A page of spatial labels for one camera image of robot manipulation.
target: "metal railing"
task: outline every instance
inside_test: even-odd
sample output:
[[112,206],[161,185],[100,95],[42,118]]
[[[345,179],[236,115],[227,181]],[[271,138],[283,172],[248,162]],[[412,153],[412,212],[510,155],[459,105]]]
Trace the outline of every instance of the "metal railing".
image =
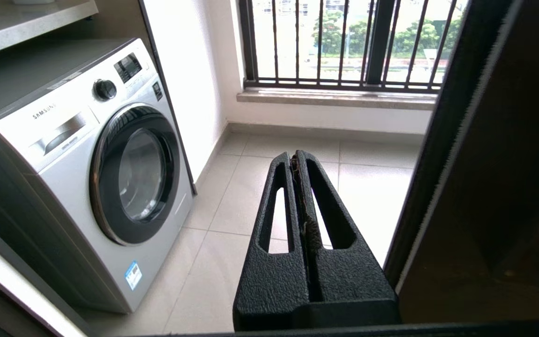
[[[457,20],[460,22],[462,8],[459,8],[458,2],[465,2],[465,0],[366,1],[365,35],[360,40],[364,40],[363,53],[361,59],[358,57],[352,59],[348,57],[352,34],[349,28],[353,25],[353,23],[349,22],[351,0],[256,0],[255,4],[253,4],[253,0],[240,0],[240,20],[246,64],[244,87],[437,93],[440,90],[441,79],[447,65],[447,59],[443,59],[445,49],[447,49],[446,54],[449,55],[450,45],[453,45],[451,42],[456,40],[456,32],[458,32],[459,23],[455,26],[457,30],[453,34],[449,34],[453,15],[457,15],[459,17]],[[447,4],[447,16],[445,20],[437,21],[439,25],[435,30],[436,21],[426,19],[428,5],[432,2],[432,9],[434,7],[440,8],[443,1]],[[410,28],[406,29],[406,32],[400,29],[397,31],[397,24],[402,25],[400,20],[402,2],[413,4],[417,11],[421,6],[418,21],[413,22]],[[312,6],[318,5],[319,13],[314,16]],[[280,38],[278,38],[278,18],[285,22],[287,21],[287,23],[281,23],[283,25],[281,30],[284,32],[292,24],[289,20],[292,19],[293,12],[294,31],[287,32],[286,35],[281,34]],[[313,29],[313,35],[316,36],[313,49],[316,51],[308,51],[308,57],[302,55],[300,47],[302,15],[307,20],[307,24],[305,24],[307,33],[310,31],[308,16],[316,18]],[[328,34],[327,28],[334,28],[334,17],[338,17],[336,23],[340,30],[340,53],[334,53],[331,58],[328,58],[325,56],[325,48],[322,45],[326,43],[323,34]],[[270,29],[273,32],[271,41],[273,42],[273,50],[269,46]],[[256,31],[268,32],[268,38],[256,41]],[[401,42],[404,44],[405,42],[401,40],[402,36],[410,39],[409,36],[412,36],[413,31],[415,31],[415,37],[411,37],[413,39],[413,48],[410,54],[408,51],[403,53],[397,51],[396,45],[400,45]],[[289,38],[293,38],[295,41],[293,46],[294,55],[290,58],[279,58],[279,51],[282,53],[291,52],[289,51],[290,45],[279,46],[281,39],[289,40]],[[263,51],[258,50],[260,43],[265,47]],[[265,55],[271,52],[273,52],[273,65],[271,65],[271,56]],[[406,56],[396,58],[396,55],[401,54]],[[264,73],[263,75],[260,74],[258,58],[263,58],[264,60],[263,71],[261,71]],[[306,64],[306,74],[301,74],[302,58],[304,58]],[[317,60],[316,65],[312,64],[314,59]],[[287,68],[286,66],[288,66],[288,68],[291,68],[292,63],[294,63],[294,71],[289,73],[289,71],[281,70],[280,67]],[[316,66],[317,71],[311,73],[309,70],[314,66]],[[343,76],[345,69],[347,70],[346,76]]]

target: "washing machine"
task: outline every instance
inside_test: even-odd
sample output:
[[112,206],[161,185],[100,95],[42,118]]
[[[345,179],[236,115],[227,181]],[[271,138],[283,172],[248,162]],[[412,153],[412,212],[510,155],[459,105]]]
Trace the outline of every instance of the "washing machine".
[[141,40],[0,52],[0,237],[71,305],[133,312],[192,204]]

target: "washing machine door glass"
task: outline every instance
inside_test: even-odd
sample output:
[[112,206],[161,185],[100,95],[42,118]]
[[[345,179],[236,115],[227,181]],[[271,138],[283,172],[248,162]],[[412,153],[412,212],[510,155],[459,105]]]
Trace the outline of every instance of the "washing machine door glass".
[[109,120],[95,148],[90,198],[110,239],[137,245],[161,229],[176,197],[179,160],[174,130],[155,108],[129,105]]

